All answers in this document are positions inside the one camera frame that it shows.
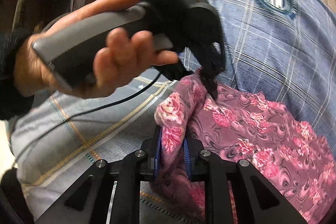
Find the person's left hand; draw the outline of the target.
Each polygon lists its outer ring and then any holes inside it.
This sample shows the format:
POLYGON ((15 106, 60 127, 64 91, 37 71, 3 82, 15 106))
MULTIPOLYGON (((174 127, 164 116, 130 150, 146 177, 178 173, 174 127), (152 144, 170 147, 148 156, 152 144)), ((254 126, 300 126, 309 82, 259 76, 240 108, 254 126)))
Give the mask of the person's left hand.
POLYGON ((62 17, 48 31, 27 38, 15 56, 13 77, 19 94, 30 97, 40 90, 52 89, 84 99, 107 97, 152 65, 177 63, 179 58, 176 53, 154 49, 153 36, 149 31, 138 32, 129 38, 124 29, 117 28, 107 35, 105 46, 94 57, 92 68, 96 83, 84 83, 69 90, 60 86, 31 48, 36 40, 51 36, 73 23, 102 12, 124 10, 140 1, 97 0, 62 17))

